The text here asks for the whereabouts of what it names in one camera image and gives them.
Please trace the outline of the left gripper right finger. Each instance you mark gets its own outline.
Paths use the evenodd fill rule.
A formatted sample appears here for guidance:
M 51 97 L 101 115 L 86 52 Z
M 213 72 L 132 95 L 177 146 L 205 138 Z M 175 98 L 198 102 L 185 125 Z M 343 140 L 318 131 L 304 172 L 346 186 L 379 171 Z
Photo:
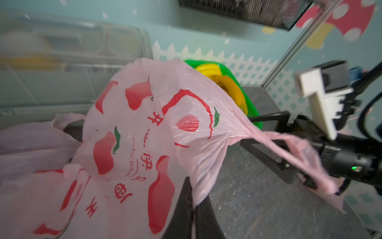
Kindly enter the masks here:
M 195 208 L 195 225 L 196 239 L 225 239 L 209 196 Z

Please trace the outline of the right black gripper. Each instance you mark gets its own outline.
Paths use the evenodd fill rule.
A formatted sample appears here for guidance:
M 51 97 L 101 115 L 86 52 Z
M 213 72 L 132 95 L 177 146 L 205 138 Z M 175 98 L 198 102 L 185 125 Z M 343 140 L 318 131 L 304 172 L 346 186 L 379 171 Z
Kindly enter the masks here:
M 250 117 L 250 122 L 276 121 L 275 131 L 289 131 L 288 111 Z M 322 166 L 334 178 L 344 178 L 336 194 L 342 194 L 352 181 L 373 186 L 382 193 L 382 144 L 370 139 L 338 134 L 335 140 L 329 139 L 313 121 L 305 116 L 297 116 L 292 125 L 292 134 L 309 141 L 318 152 Z M 265 145 L 254 139 L 243 139 L 240 145 L 260 160 L 282 181 L 293 184 L 298 169 L 278 156 Z

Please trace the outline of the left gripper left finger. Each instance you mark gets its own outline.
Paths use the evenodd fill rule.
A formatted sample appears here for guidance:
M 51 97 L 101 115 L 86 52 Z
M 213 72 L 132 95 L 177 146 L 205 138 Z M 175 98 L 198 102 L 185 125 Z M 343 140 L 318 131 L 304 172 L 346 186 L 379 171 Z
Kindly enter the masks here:
M 190 177 L 186 177 L 178 198 L 173 217 L 163 239 L 191 239 L 194 218 L 192 186 Z

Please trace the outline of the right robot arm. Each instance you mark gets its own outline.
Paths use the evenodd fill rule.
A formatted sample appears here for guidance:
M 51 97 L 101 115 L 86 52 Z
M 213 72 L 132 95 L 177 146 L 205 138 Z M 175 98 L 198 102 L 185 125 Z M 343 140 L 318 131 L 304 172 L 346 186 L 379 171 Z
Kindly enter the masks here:
M 346 61 L 330 61 L 295 76 L 298 94 L 308 98 L 311 117 L 290 112 L 251 117 L 254 123 L 275 121 L 277 133 L 287 133 L 302 138 L 312 149 L 312 163 L 325 175 L 343 178 L 335 185 L 337 196 L 347 190 L 352 181 L 373 186 L 382 191 L 382 140 L 373 137 L 366 128 L 366 116 L 372 106 L 382 97 L 376 95 L 361 111 L 357 127 L 362 137 L 341 134 L 348 118 L 355 113 L 361 102 L 358 96 L 382 75 L 378 64 L 363 73 L 357 68 L 348 69 Z

